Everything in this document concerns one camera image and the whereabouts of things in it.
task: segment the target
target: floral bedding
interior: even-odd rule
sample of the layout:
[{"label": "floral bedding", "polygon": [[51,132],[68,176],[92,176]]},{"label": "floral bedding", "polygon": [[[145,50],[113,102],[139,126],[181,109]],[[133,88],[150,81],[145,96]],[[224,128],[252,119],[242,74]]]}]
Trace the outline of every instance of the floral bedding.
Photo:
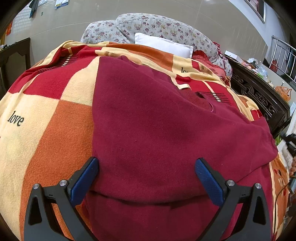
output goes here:
[{"label": "floral bedding", "polygon": [[194,51],[203,51],[211,63],[223,68],[228,77],[232,75],[229,62],[219,56],[217,47],[208,37],[185,23],[160,15],[128,13],[119,15],[116,20],[91,23],[86,28],[80,42],[96,44],[102,41],[112,41],[134,44],[136,33],[191,45]]}]

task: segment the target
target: wall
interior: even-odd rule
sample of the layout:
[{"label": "wall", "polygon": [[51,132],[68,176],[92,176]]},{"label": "wall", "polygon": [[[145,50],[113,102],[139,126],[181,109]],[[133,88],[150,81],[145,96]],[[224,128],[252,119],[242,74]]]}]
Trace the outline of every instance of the wall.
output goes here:
[{"label": "wall", "polygon": [[287,27],[282,25],[278,18],[278,15],[269,5],[266,5],[266,22],[264,24],[245,0],[229,1],[247,17],[247,19],[253,24],[253,26],[264,39],[265,43],[268,46],[268,50],[265,56],[266,59],[268,58],[268,55],[270,55],[272,52],[272,35],[282,39],[285,42],[289,42],[289,31],[287,30]]},{"label": "wall", "polygon": [[31,65],[66,40],[79,41],[87,25],[116,19],[123,13],[163,15],[201,31],[244,59],[263,61],[267,45],[253,24],[229,0],[70,0],[68,6],[54,9],[56,0],[38,7],[32,18],[25,7],[13,20],[6,43],[31,38]]},{"label": "wall", "polygon": [[1,37],[0,39],[0,45],[4,44],[5,43],[5,34],[3,34],[3,36]]}]

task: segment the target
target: picture frame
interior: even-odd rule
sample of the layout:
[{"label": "picture frame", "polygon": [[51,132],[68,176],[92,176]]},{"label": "picture frame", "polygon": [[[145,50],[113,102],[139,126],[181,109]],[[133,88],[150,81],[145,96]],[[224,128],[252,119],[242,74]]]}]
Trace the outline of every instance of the picture frame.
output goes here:
[{"label": "picture frame", "polygon": [[245,0],[263,23],[266,20],[266,2],[264,0]]}]

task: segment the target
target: plastic bag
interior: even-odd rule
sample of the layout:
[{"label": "plastic bag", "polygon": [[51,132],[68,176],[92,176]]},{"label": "plastic bag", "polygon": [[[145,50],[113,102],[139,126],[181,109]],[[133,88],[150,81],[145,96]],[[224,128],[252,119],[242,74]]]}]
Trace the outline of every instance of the plastic bag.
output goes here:
[{"label": "plastic bag", "polygon": [[258,68],[256,69],[257,72],[260,74],[259,76],[267,81],[267,71],[266,69],[264,68],[264,65],[260,62],[260,64],[258,65]]},{"label": "plastic bag", "polygon": [[292,91],[292,89],[289,89],[289,88],[287,88],[287,87],[285,87],[285,86],[277,86],[276,88],[275,88],[275,91],[277,92],[277,93],[279,93],[280,94],[280,96],[288,103],[289,102],[289,100],[291,99],[291,91]]},{"label": "plastic bag", "polygon": [[249,58],[248,59],[248,63],[253,63],[255,61],[255,64],[258,64],[258,60],[257,59],[255,59],[255,58]]}]

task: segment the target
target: metal screw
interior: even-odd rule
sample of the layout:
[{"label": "metal screw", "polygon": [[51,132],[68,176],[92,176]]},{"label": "metal screw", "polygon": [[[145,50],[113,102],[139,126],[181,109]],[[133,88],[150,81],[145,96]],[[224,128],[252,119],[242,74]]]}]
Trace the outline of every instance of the metal screw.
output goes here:
[{"label": "metal screw", "polygon": [[33,185],[33,189],[38,189],[39,188],[39,183],[35,183],[34,185]]},{"label": "metal screw", "polygon": [[60,186],[65,186],[67,184],[67,180],[61,180],[60,182],[59,182],[59,185]]},{"label": "metal screw", "polygon": [[227,185],[228,186],[234,186],[235,185],[235,182],[233,180],[228,180],[227,181]]},{"label": "metal screw", "polygon": [[257,189],[261,189],[262,185],[261,185],[260,183],[256,183],[256,184],[255,184],[255,187],[256,187]]}]

